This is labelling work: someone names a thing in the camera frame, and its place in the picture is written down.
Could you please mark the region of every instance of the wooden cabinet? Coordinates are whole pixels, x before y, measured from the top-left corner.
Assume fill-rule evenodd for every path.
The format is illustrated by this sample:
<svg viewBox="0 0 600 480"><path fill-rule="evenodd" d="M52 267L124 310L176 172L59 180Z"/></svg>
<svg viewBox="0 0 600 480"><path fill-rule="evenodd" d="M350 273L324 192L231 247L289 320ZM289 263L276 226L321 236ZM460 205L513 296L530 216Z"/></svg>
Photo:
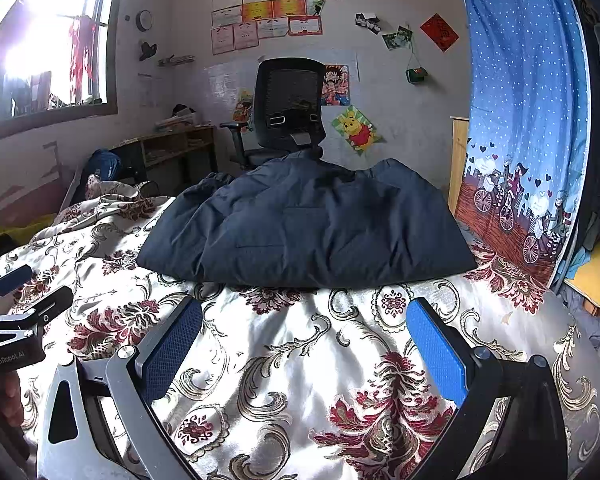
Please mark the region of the wooden cabinet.
<svg viewBox="0 0 600 480"><path fill-rule="evenodd" d="M460 186L466 164L466 138L469 133L469 119L466 117L451 117L454 122L453 149L451 152L451 176L449 178L449 210L455 215Z"/></svg>

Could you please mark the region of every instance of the polka dot curtain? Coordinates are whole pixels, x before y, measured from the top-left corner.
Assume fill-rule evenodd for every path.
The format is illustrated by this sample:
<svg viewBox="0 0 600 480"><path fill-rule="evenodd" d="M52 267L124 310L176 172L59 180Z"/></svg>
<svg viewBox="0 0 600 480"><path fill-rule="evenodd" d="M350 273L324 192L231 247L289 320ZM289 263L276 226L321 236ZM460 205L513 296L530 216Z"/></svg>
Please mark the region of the polka dot curtain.
<svg viewBox="0 0 600 480"><path fill-rule="evenodd" d="M548 283L577 214L589 146L572 0L465 0L473 68L456 216Z"/></svg>

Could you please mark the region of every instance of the floral bedspread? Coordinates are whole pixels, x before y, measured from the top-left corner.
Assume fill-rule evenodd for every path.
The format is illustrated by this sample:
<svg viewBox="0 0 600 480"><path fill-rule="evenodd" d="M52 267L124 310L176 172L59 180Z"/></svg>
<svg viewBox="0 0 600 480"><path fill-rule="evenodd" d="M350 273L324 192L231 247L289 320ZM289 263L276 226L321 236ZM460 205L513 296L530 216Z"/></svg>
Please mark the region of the floral bedspread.
<svg viewBox="0 0 600 480"><path fill-rule="evenodd" d="M46 360L20 370L33 443L61 354L94 359L138 343L189 291L203 305L202 331L153 409L202 478L406 478L455 409L432 384L405 327L406 305L418 296L472 346L510 360L547 357L570 474L600 444L593 347L552 293L469 231L478 268L464 276L375 290L195 284L136 266L172 199L140 198L124 185L103 183L103 190L109 194L61 212L31 243L0 258L0 275L21 264L36 272L1 299L1 312L22 312L60 285L74 292L71 309L47 327ZM494 405L465 473L486 455L504 405ZM110 399L104 408L126 465L142 472Z"/></svg>

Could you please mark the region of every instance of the cartoon bicycle print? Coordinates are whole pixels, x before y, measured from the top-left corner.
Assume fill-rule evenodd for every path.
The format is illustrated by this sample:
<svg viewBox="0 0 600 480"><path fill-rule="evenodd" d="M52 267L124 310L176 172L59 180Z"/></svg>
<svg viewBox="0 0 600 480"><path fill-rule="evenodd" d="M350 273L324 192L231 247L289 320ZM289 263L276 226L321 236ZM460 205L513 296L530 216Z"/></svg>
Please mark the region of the cartoon bicycle print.
<svg viewBox="0 0 600 480"><path fill-rule="evenodd" d="M551 215L547 211L539 217L533 232L526 236L522 244L522 257L526 264L533 265L543 255L548 256L552 262L557 260L571 225L571 213L564 210L562 202L563 193L560 192L555 200L555 213ZM555 221L555 225L549 228L552 221Z"/></svg>
<svg viewBox="0 0 600 480"><path fill-rule="evenodd" d="M485 175L480 183L482 187L478 184L478 189L474 193L474 205L479 212L487 213L492 206L498 210L498 220L504 232L513 229L514 204L525 192L520 184L520 177L528 170L519 162L512 176L509 173L510 164L511 156L507 155L504 171L500 173L498 170L493 170L491 174Z"/></svg>

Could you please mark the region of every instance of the red decoration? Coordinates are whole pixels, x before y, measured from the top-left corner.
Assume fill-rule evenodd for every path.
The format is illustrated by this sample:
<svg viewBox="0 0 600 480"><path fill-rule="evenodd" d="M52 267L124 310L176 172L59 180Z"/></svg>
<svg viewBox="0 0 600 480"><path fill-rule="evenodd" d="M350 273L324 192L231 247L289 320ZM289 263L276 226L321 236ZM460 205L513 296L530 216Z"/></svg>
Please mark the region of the red decoration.
<svg viewBox="0 0 600 480"><path fill-rule="evenodd" d="M420 28L442 52L446 52L458 40L456 32L449 27L449 24L439 14L434 14Z"/></svg>

